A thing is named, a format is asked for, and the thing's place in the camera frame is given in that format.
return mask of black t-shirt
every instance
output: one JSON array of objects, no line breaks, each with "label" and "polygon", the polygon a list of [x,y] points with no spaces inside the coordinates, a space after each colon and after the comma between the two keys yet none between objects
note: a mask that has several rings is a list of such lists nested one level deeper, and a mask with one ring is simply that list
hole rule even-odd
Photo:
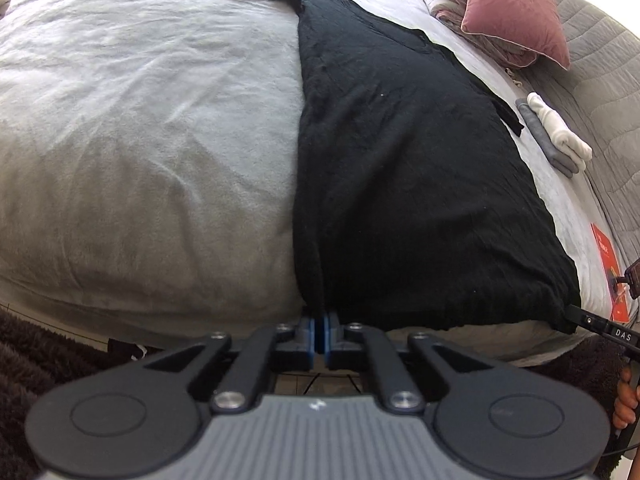
[{"label": "black t-shirt", "polygon": [[577,272],[501,121],[519,135],[514,111],[423,31],[351,0],[283,1],[300,19],[305,301],[384,330],[537,319],[570,332]]}]

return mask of black cable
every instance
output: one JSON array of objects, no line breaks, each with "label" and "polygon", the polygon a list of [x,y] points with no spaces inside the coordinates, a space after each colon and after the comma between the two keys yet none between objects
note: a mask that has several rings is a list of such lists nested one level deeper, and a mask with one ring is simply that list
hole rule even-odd
[{"label": "black cable", "polygon": [[624,447],[623,449],[617,449],[615,451],[609,451],[608,453],[603,453],[602,457],[604,458],[606,456],[622,455],[623,453],[626,453],[627,451],[631,451],[632,449],[636,449],[637,447],[640,447],[640,444],[636,444],[635,446]]},{"label": "black cable", "polygon": [[[313,377],[315,374],[309,374],[306,372],[300,372],[299,374],[294,373],[294,372],[281,372],[278,375],[284,375],[287,377]],[[332,378],[332,379],[341,379],[344,377],[344,374],[327,374],[325,372],[321,373],[322,377],[328,377],[328,378]]]},{"label": "black cable", "polygon": [[314,385],[314,383],[316,382],[316,379],[317,379],[318,377],[320,377],[320,375],[322,375],[322,374],[315,374],[315,375],[314,375],[314,378],[313,378],[313,379],[311,379],[311,380],[309,381],[309,384],[306,386],[305,391],[304,391],[304,392],[302,392],[302,394],[303,394],[303,395],[306,395],[306,394],[308,393],[308,391],[311,389],[311,387],[312,387],[312,386]]},{"label": "black cable", "polygon": [[362,390],[359,389],[358,385],[356,384],[356,381],[353,380],[353,377],[351,377],[349,374],[347,374],[347,378],[348,380],[351,381],[351,385],[356,389],[356,391],[361,394]]}]

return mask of human hand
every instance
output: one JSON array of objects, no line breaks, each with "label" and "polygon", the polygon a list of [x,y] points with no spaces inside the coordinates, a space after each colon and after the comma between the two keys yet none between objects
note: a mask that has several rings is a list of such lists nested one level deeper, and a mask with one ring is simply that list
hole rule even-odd
[{"label": "human hand", "polygon": [[634,392],[629,384],[631,380],[631,368],[625,366],[620,372],[620,380],[618,381],[618,397],[614,403],[613,426],[618,430],[624,430],[628,424],[636,421],[634,410],[638,406],[639,391]]}]

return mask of gray quilted mattress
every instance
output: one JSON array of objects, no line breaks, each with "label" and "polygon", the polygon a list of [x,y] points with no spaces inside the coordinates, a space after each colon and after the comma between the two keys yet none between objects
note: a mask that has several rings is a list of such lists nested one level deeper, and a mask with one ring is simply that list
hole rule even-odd
[{"label": "gray quilted mattress", "polygon": [[528,84],[593,149],[587,174],[626,264],[640,256],[640,39],[584,0],[557,0],[571,70],[548,59]]}]

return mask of brown carpet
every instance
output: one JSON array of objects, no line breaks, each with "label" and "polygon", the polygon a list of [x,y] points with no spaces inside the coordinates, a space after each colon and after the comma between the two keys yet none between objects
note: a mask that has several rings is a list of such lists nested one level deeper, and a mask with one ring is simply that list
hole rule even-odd
[{"label": "brown carpet", "polygon": [[54,386],[126,362],[0,311],[0,478],[39,472],[24,437],[24,419]]},{"label": "brown carpet", "polygon": [[[1,480],[31,480],[38,473],[24,437],[24,419],[39,395],[129,360],[126,352],[100,352],[0,311]],[[593,337],[530,370],[584,390],[610,417],[622,366],[620,346]],[[608,480],[619,460],[619,456],[601,460],[598,478]]]}]

